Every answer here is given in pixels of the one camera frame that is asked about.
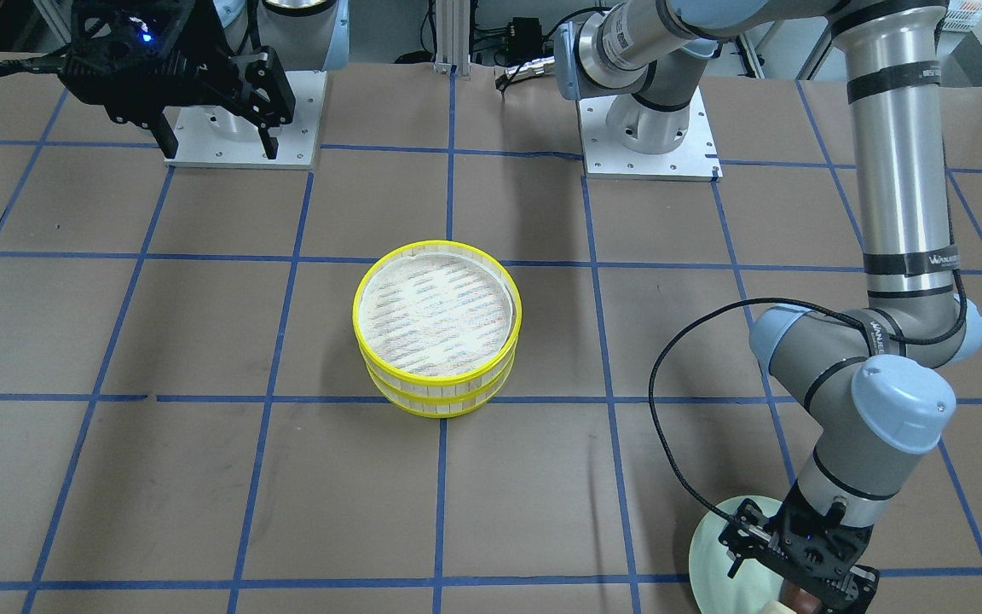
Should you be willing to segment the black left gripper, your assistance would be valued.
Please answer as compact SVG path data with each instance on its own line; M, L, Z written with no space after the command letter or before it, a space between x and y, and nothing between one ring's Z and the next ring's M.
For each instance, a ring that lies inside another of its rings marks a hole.
M720 611L758 611L779 601L783 580L810 592L821 611L867 611L881 574L858 563L881 516L881 498L835 495L820 513L798 486L772 514L755 500L718 508Z

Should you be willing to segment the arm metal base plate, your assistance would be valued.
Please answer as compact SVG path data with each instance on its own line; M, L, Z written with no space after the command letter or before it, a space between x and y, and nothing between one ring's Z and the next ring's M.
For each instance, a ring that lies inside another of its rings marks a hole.
M296 108L292 122L269 130L278 143L276 159L266 156L257 129L245 118L222 107L183 107L174 129L178 140L176 157L167 157L166 164L234 170L313 170L330 73L290 71L286 75Z
M701 87L665 113L632 95L577 102L586 175L615 180L717 182L724 177Z

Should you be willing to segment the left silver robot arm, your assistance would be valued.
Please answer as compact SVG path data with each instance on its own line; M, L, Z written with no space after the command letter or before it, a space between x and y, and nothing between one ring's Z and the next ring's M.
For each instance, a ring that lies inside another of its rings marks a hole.
M551 32L566 100L607 97L621 148L671 153L690 100L725 40L768 22L826 20L846 60L856 199L839 199L862 252L868 303L827 310L760 297L749 347L821 427L786 497L706 509L690 544L702 613L864 613L880 572L862 564L878 521L928 452L957 399L939 367L982 345L965 292L946 190L938 46L946 1L624 1Z

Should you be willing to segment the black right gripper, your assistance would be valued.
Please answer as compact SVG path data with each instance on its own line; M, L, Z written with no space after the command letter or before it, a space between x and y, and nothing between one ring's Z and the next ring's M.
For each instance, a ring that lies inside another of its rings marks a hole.
M265 159L277 159L272 131L292 122L295 94L256 24L238 54L211 1L75 1L70 23L60 81L112 122L151 132L165 159L179 147L167 107L222 107L248 120Z

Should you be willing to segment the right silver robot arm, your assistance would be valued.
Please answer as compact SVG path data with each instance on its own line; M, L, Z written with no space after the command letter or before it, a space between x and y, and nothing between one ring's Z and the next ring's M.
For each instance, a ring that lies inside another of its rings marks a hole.
M78 1L60 81L175 167L311 170L344 1Z

